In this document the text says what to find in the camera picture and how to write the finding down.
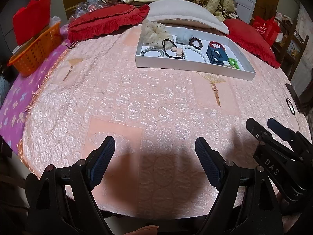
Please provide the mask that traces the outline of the dark blue hair claw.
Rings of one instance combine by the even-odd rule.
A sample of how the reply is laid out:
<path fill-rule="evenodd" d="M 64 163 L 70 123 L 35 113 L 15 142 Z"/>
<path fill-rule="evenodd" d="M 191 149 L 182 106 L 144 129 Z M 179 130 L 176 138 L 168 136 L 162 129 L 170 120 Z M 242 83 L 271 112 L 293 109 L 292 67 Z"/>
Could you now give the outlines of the dark blue hair claw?
<path fill-rule="evenodd" d="M 209 46 L 206 51 L 207 57 L 209 58 L 209 61 L 211 64 L 215 65 L 224 65 L 225 61 L 228 61 L 229 57 L 226 54 L 226 51 L 219 47 L 211 47 Z"/>

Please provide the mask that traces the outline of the light blue fuzzy scrunchie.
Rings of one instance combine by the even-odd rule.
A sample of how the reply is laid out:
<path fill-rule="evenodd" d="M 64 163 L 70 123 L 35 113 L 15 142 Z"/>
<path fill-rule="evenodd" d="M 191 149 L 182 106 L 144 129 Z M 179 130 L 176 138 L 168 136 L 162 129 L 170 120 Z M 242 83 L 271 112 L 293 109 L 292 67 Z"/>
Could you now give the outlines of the light blue fuzzy scrunchie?
<path fill-rule="evenodd" d="M 193 37 L 192 31 L 187 28 L 180 28 L 176 35 L 176 43 L 188 45 L 190 39 Z"/>

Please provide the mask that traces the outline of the cream dotted scrunchie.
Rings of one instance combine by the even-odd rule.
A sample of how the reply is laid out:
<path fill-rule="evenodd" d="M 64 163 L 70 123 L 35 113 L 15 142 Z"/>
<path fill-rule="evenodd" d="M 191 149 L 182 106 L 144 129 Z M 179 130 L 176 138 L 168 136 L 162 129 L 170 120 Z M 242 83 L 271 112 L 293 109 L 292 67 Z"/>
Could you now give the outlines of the cream dotted scrunchie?
<path fill-rule="evenodd" d="M 144 19 L 141 26 L 141 40 L 146 46 L 162 48 L 165 39 L 173 41 L 173 36 L 166 27 L 158 22 L 151 22 Z"/>

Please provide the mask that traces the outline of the pink quilted bedspread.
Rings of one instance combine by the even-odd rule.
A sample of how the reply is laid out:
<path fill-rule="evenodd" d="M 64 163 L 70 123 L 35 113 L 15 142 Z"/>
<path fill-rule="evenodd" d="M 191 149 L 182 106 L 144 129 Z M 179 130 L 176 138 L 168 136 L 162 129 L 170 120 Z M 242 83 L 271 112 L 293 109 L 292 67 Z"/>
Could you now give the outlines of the pink quilted bedspread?
<path fill-rule="evenodd" d="M 135 65 L 139 27 L 66 49 L 36 92 L 19 157 L 37 176 L 47 165 L 73 165 L 107 136 L 116 150 L 93 196 L 100 209 L 146 219 L 209 213 L 217 190 L 195 153 L 203 137 L 240 167 L 253 168 L 253 118 L 275 118 L 310 138 L 305 116 L 292 115 L 288 81 L 246 52 L 253 80 Z"/>

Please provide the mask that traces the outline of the red ruffled pillow right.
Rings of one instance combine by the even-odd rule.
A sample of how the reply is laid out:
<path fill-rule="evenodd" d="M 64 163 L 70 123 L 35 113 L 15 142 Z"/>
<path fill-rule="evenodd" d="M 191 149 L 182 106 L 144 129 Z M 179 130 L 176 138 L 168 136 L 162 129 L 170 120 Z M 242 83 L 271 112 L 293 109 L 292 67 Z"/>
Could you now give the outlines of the red ruffled pillow right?
<path fill-rule="evenodd" d="M 255 55 L 271 67 L 278 69 L 281 64 L 266 40 L 249 24 L 240 19 L 226 19 L 223 22 L 229 29 L 227 37 L 241 48 Z"/>

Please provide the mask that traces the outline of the red ruffled pillow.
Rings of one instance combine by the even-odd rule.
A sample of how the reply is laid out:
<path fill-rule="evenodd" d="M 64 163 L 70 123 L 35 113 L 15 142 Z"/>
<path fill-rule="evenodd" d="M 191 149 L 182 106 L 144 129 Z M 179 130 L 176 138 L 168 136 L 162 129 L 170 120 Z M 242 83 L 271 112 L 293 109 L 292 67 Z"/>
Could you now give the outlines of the red ruffled pillow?
<path fill-rule="evenodd" d="M 266 40 L 249 24 L 240 19 L 226 19 L 223 22 L 229 29 L 227 37 L 241 48 L 255 55 L 271 67 L 278 69 L 281 64 Z"/>
<path fill-rule="evenodd" d="M 88 12 L 69 24 L 68 39 L 71 43 L 111 34 L 121 27 L 142 23 L 150 7 L 145 4 L 135 7 L 126 3 Z"/>

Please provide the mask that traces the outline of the purple floral sheet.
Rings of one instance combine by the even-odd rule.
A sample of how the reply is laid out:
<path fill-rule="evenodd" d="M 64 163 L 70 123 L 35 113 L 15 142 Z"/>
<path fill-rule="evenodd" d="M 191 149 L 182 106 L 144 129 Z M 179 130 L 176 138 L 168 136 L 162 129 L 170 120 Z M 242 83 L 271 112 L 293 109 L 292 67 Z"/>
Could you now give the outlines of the purple floral sheet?
<path fill-rule="evenodd" d="M 69 44 L 67 31 L 67 24 L 60 28 L 60 34 L 64 37 L 62 44 L 53 50 L 33 74 L 26 78 L 16 78 L 1 106 L 1 137 L 16 154 L 17 144 L 24 131 L 27 108 L 48 71 L 66 50 L 66 45 Z"/>

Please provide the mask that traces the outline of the white shallow cardboard tray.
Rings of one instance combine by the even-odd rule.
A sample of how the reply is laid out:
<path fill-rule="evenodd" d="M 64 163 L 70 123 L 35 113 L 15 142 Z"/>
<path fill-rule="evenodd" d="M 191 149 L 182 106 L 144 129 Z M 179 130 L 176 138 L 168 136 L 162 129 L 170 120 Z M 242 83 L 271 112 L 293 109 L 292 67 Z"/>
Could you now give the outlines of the white shallow cardboard tray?
<path fill-rule="evenodd" d="M 151 50 L 146 54 L 142 54 L 143 51 L 150 48 L 150 46 L 144 45 L 140 38 L 135 53 L 136 66 L 141 68 L 160 68 L 211 73 L 252 81 L 256 72 L 249 60 L 232 40 L 225 36 L 219 36 L 205 31 L 195 29 L 191 29 L 191 31 L 193 37 L 200 39 L 203 43 L 203 48 L 200 51 L 187 45 L 177 43 L 176 46 L 186 52 L 186 57 L 182 59 L 179 59 L 176 53 L 172 52 L 171 49 L 164 50 L 163 56 L 161 56 L 161 53 L 156 50 Z M 206 54 L 211 41 L 216 41 L 225 47 L 227 56 L 233 58 L 237 62 L 238 67 L 231 67 L 228 61 L 225 61 L 224 65 L 211 64 Z"/>

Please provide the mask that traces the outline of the red shopping bag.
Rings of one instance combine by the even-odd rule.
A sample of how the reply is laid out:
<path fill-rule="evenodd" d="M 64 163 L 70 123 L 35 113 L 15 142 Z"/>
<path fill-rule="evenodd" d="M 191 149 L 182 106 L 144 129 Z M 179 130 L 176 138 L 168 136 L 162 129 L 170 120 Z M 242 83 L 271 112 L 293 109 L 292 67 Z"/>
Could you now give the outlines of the red shopping bag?
<path fill-rule="evenodd" d="M 261 17 L 256 16 L 252 26 L 270 46 L 275 43 L 275 40 L 281 31 L 280 26 L 274 17 L 264 20 Z"/>

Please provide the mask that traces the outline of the orange plastic basket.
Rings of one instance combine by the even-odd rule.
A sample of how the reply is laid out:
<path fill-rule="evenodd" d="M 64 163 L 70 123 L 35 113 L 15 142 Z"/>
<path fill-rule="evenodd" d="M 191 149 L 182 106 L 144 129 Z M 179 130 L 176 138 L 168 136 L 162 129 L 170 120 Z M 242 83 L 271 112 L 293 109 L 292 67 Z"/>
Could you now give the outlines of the orange plastic basket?
<path fill-rule="evenodd" d="M 23 77 L 27 77 L 34 73 L 62 42 L 63 36 L 60 34 L 58 22 L 23 45 L 20 51 L 11 56 L 8 66 L 13 65 Z"/>

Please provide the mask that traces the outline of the white cream pillow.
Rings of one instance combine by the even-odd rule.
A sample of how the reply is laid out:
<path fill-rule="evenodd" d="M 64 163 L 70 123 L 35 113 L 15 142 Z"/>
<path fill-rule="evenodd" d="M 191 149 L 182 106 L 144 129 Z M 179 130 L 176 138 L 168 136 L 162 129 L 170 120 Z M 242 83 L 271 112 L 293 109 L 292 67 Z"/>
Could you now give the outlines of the white cream pillow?
<path fill-rule="evenodd" d="M 202 6 L 184 0 L 159 0 L 149 4 L 147 19 L 152 22 L 213 28 L 229 34 L 228 27 Z"/>

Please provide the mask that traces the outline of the red ruffled pillow left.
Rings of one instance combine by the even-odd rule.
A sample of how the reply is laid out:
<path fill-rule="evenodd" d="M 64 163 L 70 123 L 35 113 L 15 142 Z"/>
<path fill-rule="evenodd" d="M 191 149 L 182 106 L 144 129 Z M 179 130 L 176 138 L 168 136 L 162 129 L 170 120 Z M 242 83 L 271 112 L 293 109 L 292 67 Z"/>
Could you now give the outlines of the red ruffled pillow left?
<path fill-rule="evenodd" d="M 69 24 L 68 39 L 71 43 L 111 34 L 121 27 L 142 23 L 150 7 L 145 4 L 135 7 L 126 3 L 88 12 Z"/>

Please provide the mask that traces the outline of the red box in basket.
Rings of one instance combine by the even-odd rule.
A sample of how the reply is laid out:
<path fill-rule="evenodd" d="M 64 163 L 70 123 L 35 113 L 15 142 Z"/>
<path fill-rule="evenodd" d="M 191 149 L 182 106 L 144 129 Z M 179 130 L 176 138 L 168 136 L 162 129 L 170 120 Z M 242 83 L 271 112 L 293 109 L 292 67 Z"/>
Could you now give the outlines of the red box in basket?
<path fill-rule="evenodd" d="M 17 45 L 33 38 L 50 22 L 51 0 L 31 0 L 20 8 L 12 18 Z"/>

